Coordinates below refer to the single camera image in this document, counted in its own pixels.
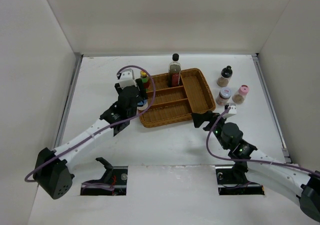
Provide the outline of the black cap pepper shaker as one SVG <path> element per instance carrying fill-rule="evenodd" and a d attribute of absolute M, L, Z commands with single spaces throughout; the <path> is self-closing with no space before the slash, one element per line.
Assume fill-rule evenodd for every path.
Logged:
<path fill-rule="evenodd" d="M 219 87 L 227 87 L 232 75 L 233 75 L 232 67 L 230 65 L 224 67 L 221 70 L 220 76 L 216 81 L 217 85 Z"/>

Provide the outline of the silver lid blue jar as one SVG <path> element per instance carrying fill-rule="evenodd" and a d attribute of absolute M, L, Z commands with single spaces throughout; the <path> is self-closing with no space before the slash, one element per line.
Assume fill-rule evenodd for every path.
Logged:
<path fill-rule="evenodd" d="M 137 109 L 139 111 L 144 111 L 148 107 L 148 105 L 149 105 L 148 104 L 148 100 L 145 99 L 145 100 L 140 101 L 140 102 L 137 103 Z"/>

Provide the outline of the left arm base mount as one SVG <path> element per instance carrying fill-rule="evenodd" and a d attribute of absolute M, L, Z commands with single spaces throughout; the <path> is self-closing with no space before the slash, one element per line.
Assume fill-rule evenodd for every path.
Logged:
<path fill-rule="evenodd" d="M 127 194 L 127 166 L 113 166 L 102 157 L 95 159 L 105 169 L 99 179 L 92 179 L 81 184 L 81 196 L 125 196 Z"/>

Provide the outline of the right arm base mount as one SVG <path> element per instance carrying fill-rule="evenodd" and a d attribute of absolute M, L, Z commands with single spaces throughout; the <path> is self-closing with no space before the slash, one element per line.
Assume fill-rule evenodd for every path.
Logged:
<path fill-rule="evenodd" d="M 246 162 L 215 166 L 218 193 L 221 196 L 265 195 L 264 187 L 246 177 Z"/>

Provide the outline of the red chili sauce bottle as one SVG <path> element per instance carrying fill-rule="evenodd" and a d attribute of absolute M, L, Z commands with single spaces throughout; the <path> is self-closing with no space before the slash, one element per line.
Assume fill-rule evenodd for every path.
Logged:
<path fill-rule="evenodd" d="M 143 70 L 140 71 L 140 79 L 141 79 L 141 81 L 143 83 L 144 89 L 146 91 L 148 91 L 149 88 L 150 88 L 151 81 L 150 81 L 150 78 L 149 78 L 148 74 L 146 72 L 144 72 Z"/>

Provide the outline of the dark soy sauce bottle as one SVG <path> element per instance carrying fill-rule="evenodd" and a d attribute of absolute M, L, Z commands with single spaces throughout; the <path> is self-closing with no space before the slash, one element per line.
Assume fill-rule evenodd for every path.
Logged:
<path fill-rule="evenodd" d="M 169 74 L 169 86 L 170 87 L 177 87 L 180 84 L 180 74 L 181 74 L 181 64 L 179 63 L 179 54 L 174 53 L 172 55 L 172 62 L 169 64 L 168 67 L 168 74 Z"/>

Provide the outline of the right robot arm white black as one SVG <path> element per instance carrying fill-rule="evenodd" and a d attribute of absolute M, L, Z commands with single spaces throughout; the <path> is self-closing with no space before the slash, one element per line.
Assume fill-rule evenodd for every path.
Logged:
<path fill-rule="evenodd" d="M 233 122 L 227 122 L 226 115 L 207 111 L 192 113 L 195 128 L 204 122 L 203 128 L 214 135 L 224 150 L 227 161 L 234 162 L 232 177 L 238 183 L 260 184 L 286 197 L 301 211 L 316 222 L 320 220 L 320 173 L 297 165 L 278 162 L 256 146 L 243 139 L 243 132 Z"/>

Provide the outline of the red label spice jar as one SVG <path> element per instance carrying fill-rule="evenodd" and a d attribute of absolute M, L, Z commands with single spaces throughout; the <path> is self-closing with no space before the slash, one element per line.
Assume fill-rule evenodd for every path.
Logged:
<path fill-rule="evenodd" d="M 232 95 L 231 89 L 229 87 L 222 87 L 216 98 L 216 103 L 220 106 L 224 106 Z"/>

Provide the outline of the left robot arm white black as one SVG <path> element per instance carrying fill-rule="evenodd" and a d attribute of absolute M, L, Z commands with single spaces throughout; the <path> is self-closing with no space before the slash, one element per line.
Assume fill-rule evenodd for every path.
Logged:
<path fill-rule="evenodd" d="M 114 87 L 118 93 L 117 101 L 93 125 L 69 142 L 52 150 L 45 147 L 38 153 L 30 176 L 53 200 L 69 191 L 75 177 L 73 168 L 100 141 L 114 138 L 138 117 L 138 109 L 148 107 L 148 95 L 142 79 L 121 78 Z"/>

